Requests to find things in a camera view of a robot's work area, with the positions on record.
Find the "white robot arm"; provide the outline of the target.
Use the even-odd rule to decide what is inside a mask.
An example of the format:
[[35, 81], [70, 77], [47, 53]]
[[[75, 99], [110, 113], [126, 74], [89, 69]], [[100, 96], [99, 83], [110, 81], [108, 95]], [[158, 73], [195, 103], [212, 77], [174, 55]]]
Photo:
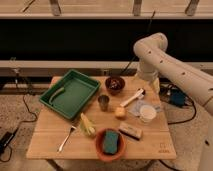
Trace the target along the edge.
[[139, 58], [137, 74], [153, 83], [161, 73], [210, 114], [198, 171], [213, 171], [213, 76], [171, 57], [166, 53], [167, 46], [163, 33], [136, 41], [133, 51]]

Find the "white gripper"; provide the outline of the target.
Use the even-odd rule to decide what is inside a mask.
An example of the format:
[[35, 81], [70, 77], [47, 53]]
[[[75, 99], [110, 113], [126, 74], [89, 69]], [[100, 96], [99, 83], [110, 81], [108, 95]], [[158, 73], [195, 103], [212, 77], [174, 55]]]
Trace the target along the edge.
[[156, 92], [160, 92], [160, 81], [158, 77], [158, 72], [145, 72], [141, 71], [140, 69], [137, 70], [136, 75], [142, 79], [148, 82], [148, 84], [151, 86], [151, 88]]

